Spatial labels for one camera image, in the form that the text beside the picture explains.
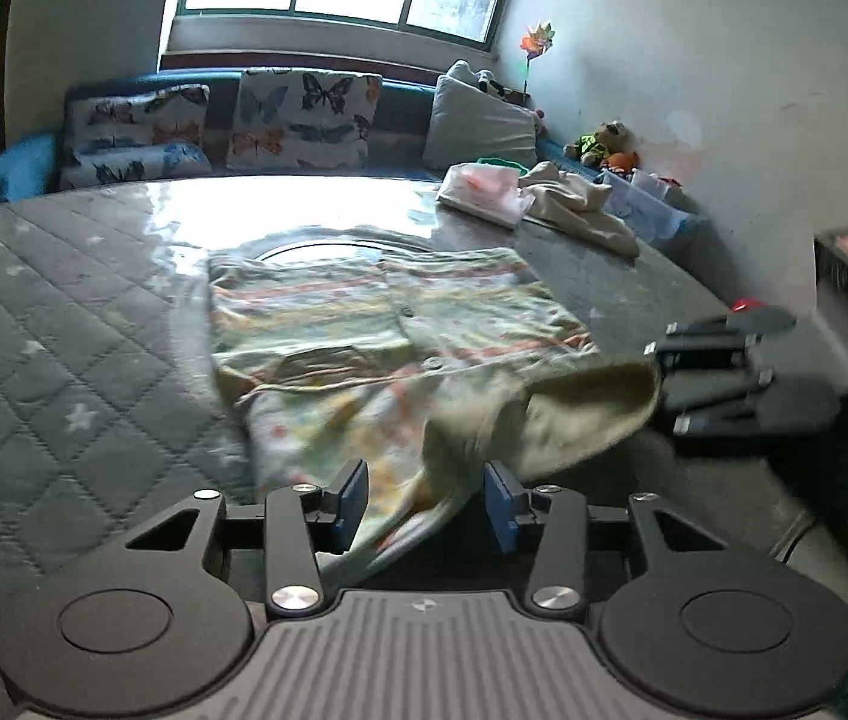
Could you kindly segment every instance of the orange butterfly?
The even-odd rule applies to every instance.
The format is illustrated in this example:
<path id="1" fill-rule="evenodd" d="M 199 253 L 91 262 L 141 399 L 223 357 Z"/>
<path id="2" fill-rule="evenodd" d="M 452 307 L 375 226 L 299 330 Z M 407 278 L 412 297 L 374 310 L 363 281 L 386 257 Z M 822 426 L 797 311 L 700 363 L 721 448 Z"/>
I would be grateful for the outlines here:
<path id="1" fill-rule="evenodd" d="M 367 76 L 367 94 L 368 103 L 377 103 L 377 98 L 380 97 L 380 79 L 377 76 Z"/>
<path id="2" fill-rule="evenodd" d="M 154 124 L 154 143 L 193 143 L 200 145 L 200 125 L 197 122 L 188 122 L 182 127 L 174 124 L 173 128 Z"/>
<path id="3" fill-rule="evenodd" d="M 280 154 L 283 151 L 283 143 L 281 143 L 283 135 L 283 127 L 265 129 L 260 137 L 249 132 L 235 132 L 232 139 L 233 153 L 240 156 L 253 151 L 256 155 L 263 149 L 272 154 Z"/>

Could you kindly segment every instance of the pillow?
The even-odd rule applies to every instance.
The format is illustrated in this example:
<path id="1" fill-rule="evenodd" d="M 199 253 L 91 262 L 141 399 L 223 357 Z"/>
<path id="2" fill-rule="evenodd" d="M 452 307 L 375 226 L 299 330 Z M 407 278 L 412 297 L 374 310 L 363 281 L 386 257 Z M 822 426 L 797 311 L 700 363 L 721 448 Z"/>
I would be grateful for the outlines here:
<path id="1" fill-rule="evenodd" d="M 340 170 L 367 162 L 380 76 L 257 68 L 240 76 L 230 170 Z"/>
<path id="2" fill-rule="evenodd" d="M 192 143 L 202 146 L 211 89 L 185 84 L 132 97 L 87 98 L 67 106 L 65 149 Z"/>
<path id="3" fill-rule="evenodd" d="M 63 191 L 127 181 L 210 174 L 211 163 L 204 152 L 190 143 L 109 148 L 89 154 L 75 152 L 73 162 L 61 170 L 60 188 Z"/>
<path id="4" fill-rule="evenodd" d="M 440 76 L 424 143 L 424 164 L 432 170 L 446 170 L 480 157 L 534 167 L 533 114 L 449 76 Z"/>

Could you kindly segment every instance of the ribbed gray panel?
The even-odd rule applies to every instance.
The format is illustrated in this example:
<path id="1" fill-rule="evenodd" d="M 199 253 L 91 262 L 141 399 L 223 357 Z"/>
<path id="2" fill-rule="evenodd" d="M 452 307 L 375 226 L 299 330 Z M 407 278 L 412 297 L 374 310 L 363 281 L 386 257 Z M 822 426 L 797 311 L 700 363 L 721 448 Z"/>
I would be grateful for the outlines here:
<path id="1" fill-rule="evenodd" d="M 228 685 L 171 716 L 686 720 L 620 686 L 574 626 L 526 617 L 503 593 L 363 590 L 345 592 L 323 617 L 274 625 Z M 20 720 L 36 717 L 27 713 Z"/>

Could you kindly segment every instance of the plastic storage bin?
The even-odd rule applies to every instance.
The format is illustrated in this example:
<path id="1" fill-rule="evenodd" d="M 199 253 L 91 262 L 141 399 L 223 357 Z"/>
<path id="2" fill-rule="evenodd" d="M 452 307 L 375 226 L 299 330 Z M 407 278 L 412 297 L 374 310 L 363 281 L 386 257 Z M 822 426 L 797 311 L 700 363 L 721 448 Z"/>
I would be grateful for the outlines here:
<path id="1" fill-rule="evenodd" d="M 603 183 L 613 187 L 604 210 L 670 259 L 684 250 L 694 230 L 703 223 L 700 215 L 678 211 L 608 170 L 603 172 Z"/>

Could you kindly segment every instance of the window sill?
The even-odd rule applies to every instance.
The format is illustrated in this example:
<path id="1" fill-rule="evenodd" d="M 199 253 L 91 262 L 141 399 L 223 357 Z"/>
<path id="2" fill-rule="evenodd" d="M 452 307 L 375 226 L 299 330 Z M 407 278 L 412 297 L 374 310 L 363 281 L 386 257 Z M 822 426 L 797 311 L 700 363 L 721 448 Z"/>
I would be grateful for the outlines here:
<path id="1" fill-rule="evenodd" d="M 274 52 L 334 55 L 445 71 L 458 59 L 497 69 L 491 52 L 382 26 L 253 14 L 176 16 L 167 53 Z"/>

